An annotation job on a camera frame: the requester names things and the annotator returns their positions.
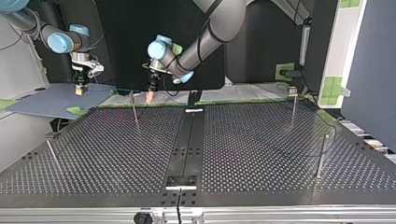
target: gray sheet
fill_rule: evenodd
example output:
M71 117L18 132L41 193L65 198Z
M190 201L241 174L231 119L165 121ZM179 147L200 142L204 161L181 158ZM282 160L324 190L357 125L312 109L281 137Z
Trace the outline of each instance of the gray sheet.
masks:
M47 90L8 107L7 111L50 118L76 119L79 115L69 113L66 108L79 106L83 110L88 110L98 106L108 98L110 90L110 86L90 84L87 93L77 96L75 85L72 83L53 84Z

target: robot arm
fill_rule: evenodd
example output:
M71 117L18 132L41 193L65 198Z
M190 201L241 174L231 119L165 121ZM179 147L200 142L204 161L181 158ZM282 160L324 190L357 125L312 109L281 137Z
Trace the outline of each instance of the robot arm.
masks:
M203 32L181 55L171 50L172 39L161 35L148 46L152 74L171 73L185 83L193 69L221 44L233 40L245 20L246 0L192 0L208 17Z
M39 39L56 53L70 53L72 57L76 84L76 94L82 95L88 90L90 78L99 76L104 67L92 57L90 51L90 31L82 25L71 25L64 32L39 19L36 12L27 8L30 0L0 0L0 17L9 24Z

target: black perforated table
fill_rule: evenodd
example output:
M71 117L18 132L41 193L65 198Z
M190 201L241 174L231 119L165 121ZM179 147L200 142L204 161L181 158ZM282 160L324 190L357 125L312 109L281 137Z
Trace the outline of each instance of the black perforated table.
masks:
M0 208L396 204L395 165L312 105L203 108L137 108L138 123L131 108L96 108L62 131L55 156L43 144L0 174ZM166 190L170 176L196 189Z

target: cable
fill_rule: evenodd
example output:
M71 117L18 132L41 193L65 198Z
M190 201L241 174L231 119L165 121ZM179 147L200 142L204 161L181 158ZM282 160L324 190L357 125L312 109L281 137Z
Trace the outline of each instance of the cable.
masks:
M40 39L41 42L43 42L44 46L50 50L50 47L47 45L47 41L45 40L44 36L43 36L43 32L42 32L42 25L41 24L41 19L40 19L40 15L38 14L38 12L33 11L32 9L26 7L26 10L32 15L32 17L35 19L35 29L33 30L33 32L31 34L28 34L29 36L31 36L33 38L33 40L37 40Z
M293 19L294 27L297 25L297 21L296 20L297 20L298 8L300 7L300 4L301 4L301 0L298 0L297 7L296 7L296 10L294 12L294 19Z
M16 44L18 44L21 41L22 36L23 36L23 34L21 34L20 37L17 39L17 41L15 41L13 44L10 44L6 47L0 48L0 51L14 47Z
M180 91L177 91L175 94L171 94L167 89L166 89L166 85L165 85L165 78L166 78L166 76L167 75L164 75L163 76L163 88L165 89L165 91L166 91L166 93L168 94L168 95L170 95L170 96L177 96L178 95L178 93L180 92Z
M201 42L202 42L202 35L204 34L204 31L206 29L206 26L209 24L210 19L207 19L206 22L204 23L204 26L201 29L201 33L198 36L198 45L197 45L197 53L198 53L198 59L200 63L203 62L202 56L201 56Z
M303 78L303 81L304 81L304 83L305 83L305 86L306 86L306 87L308 88L308 90L311 92L311 95L312 95L312 98L314 98L315 104L318 105L318 99L316 99L315 96L312 94L313 91L312 91L311 88L309 88L308 82L306 81L305 76L304 76L304 72L303 72L302 70L300 70L300 74L301 74L301 77Z
M0 118L0 120L6 119L6 118L8 118L8 117L11 117L11 116L14 115L14 114L16 114L16 113L13 112L13 113L11 113L11 114L9 114L9 115L5 115L4 117Z
M96 46L105 38L105 35L102 35L98 40L96 40L95 43L93 43L92 45L90 45L87 50L90 49L96 49Z
M286 84L280 83L280 84L276 85L276 88L279 89L279 90L282 90L282 91L287 91L289 87Z

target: white wall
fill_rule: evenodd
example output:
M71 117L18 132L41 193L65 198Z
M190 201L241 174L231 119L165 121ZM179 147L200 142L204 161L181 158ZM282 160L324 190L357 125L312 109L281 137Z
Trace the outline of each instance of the white wall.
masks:
M0 49L18 39L8 24L0 20ZM18 95L45 86L39 73L41 63L33 49L22 40L10 49L0 51L0 99Z
M0 173L44 142L51 131L50 118L12 114L0 115Z
M367 0L361 0L358 7L345 7L337 10L319 99L322 97L326 77L342 77L341 86L343 88L347 86L366 3ZM319 101L319 106L321 108L341 108L343 101L344 96L340 96L336 105L321 105Z
M0 20L0 49L18 38ZM41 66L32 47L23 41L0 50L0 99L15 99L44 87L45 81L39 73ZM44 141L44 135L50 132L50 120L0 111L0 172Z

